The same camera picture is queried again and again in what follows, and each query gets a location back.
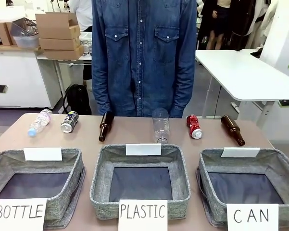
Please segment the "clear plastic bottle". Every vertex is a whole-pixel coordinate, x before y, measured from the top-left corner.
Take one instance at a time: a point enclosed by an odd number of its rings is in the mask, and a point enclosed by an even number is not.
[[[152,113],[154,139],[157,143],[168,143],[170,138],[169,114],[163,108],[157,108]]]
[[[50,115],[52,114],[52,111],[49,109],[42,110],[37,118],[33,121],[33,123],[30,125],[30,128],[28,130],[28,136],[34,137],[37,133],[41,132],[46,125],[50,122]]]

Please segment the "wooden countertop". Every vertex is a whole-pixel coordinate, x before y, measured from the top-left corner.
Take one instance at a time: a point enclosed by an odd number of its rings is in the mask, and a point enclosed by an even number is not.
[[[70,224],[62,231],[117,231],[118,220],[98,220],[89,198],[98,153],[106,144],[150,143],[153,142],[153,124],[151,118],[116,117],[105,143],[98,141],[101,116],[80,115],[79,122],[72,133],[65,134],[60,124],[65,115],[51,115],[51,122],[36,137],[27,136],[30,123],[37,114],[25,114],[19,118],[0,137],[0,152],[25,147],[64,147],[80,148],[87,173],[77,207]],[[270,142],[256,125],[250,121],[237,121],[246,147],[272,148]],[[185,119],[170,119],[170,143],[181,147],[186,160],[191,187],[186,219],[170,220],[169,231],[220,231],[211,226],[205,216],[199,196],[195,172],[199,163],[199,152],[205,148],[237,147],[226,134],[220,120],[200,120],[203,137],[193,140],[189,137]]]
[[[3,46],[0,45],[0,51],[39,51],[41,48],[21,48],[17,47],[16,45],[11,46]]]

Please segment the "handwritten label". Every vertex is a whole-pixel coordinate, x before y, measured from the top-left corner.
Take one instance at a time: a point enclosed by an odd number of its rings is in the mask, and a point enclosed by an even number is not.
[[[62,161],[62,148],[24,148],[26,161]]]
[[[228,231],[278,231],[278,204],[227,204]]]
[[[119,231],[167,231],[167,200],[120,200]]]
[[[224,148],[221,157],[245,157],[254,158],[260,148]]]
[[[161,155],[161,143],[126,144],[126,155]]]
[[[43,231],[47,198],[0,200],[0,231]]]

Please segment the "brown glass bottle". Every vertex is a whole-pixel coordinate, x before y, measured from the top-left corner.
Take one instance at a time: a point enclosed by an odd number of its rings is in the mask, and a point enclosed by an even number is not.
[[[114,119],[114,114],[112,112],[105,112],[105,114],[103,115],[101,119],[101,124],[100,124],[100,129],[101,129],[100,136],[98,138],[100,142],[105,141],[106,136],[111,129],[111,124],[112,124],[113,119]]]
[[[246,142],[240,133],[240,128],[236,122],[231,119],[228,115],[221,117],[221,123],[224,125],[228,134],[235,139],[239,146],[244,146]]]

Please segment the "storage bin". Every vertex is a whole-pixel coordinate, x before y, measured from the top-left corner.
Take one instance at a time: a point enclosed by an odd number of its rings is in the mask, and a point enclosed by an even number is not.
[[[269,203],[279,204],[279,225],[289,226],[289,159],[276,149],[261,149],[255,158],[221,157],[222,152],[200,153],[202,191],[213,223],[226,222],[227,203]]]
[[[120,199],[166,199],[168,218],[185,218],[190,185],[181,149],[163,144],[161,155],[126,156],[125,145],[104,146],[90,199],[102,220],[118,218]]]
[[[13,37],[30,37],[37,33],[37,24],[27,18],[21,18],[12,23],[11,35]]]
[[[62,149],[62,161],[25,161],[23,150],[0,153],[0,199],[47,198],[44,228],[69,223],[85,170],[79,149]]]
[[[18,47],[21,48],[36,48],[39,47],[38,34],[29,37],[14,37]]]

